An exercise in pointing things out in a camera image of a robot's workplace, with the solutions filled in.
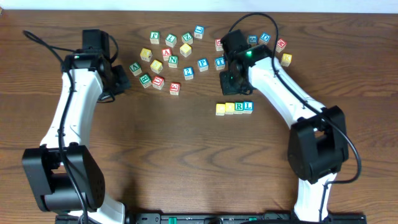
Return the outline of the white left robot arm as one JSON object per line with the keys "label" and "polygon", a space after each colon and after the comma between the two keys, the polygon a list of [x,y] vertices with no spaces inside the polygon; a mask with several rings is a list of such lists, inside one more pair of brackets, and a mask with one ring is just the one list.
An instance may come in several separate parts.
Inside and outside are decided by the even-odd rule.
{"label": "white left robot arm", "polygon": [[61,58],[62,92],[39,147],[24,151],[22,165],[38,208],[56,223],[129,223],[123,203],[106,193],[104,175],[89,152],[98,103],[112,103],[131,84],[113,65],[114,38],[99,29],[82,32],[82,46]]}

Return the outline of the yellow C block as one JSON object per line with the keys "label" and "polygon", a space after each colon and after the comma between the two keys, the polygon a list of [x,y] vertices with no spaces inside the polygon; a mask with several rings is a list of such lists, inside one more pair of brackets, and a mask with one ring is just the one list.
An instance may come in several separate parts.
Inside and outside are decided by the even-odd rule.
{"label": "yellow C block", "polygon": [[224,116],[225,113],[226,113],[226,105],[224,103],[217,103],[216,104],[216,115]]}

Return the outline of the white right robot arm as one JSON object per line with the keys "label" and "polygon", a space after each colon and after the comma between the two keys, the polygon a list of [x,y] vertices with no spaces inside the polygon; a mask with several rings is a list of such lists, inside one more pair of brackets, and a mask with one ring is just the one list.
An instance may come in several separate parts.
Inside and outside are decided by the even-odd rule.
{"label": "white right robot arm", "polygon": [[228,69],[220,73],[223,94],[249,95],[259,90],[290,129],[287,157],[298,177],[296,217],[325,221],[330,183],[348,159],[344,113],[306,94],[267,46],[250,46],[240,30],[228,32],[218,43],[228,62]]}

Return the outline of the blue L block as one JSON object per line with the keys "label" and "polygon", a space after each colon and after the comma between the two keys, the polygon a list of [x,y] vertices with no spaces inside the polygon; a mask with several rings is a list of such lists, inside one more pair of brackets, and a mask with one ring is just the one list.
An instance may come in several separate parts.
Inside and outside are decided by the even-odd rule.
{"label": "blue L block", "polygon": [[244,101],[243,102],[243,113],[251,114],[254,109],[254,103],[252,101]]}

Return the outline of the yellow O block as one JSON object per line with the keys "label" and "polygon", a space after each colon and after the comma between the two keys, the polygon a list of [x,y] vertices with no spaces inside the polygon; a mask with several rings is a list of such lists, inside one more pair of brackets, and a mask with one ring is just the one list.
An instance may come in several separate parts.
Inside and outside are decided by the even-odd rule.
{"label": "yellow O block", "polygon": [[232,102],[225,103],[225,114],[234,114],[235,104]]}

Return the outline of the green R block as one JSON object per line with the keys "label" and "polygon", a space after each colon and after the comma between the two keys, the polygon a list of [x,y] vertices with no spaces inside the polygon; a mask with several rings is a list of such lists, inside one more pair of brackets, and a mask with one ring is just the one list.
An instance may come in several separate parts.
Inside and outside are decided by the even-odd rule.
{"label": "green R block", "polygon": [[243,102],[235,102],[234,114],[243,114],[243,113],[244,113]]}

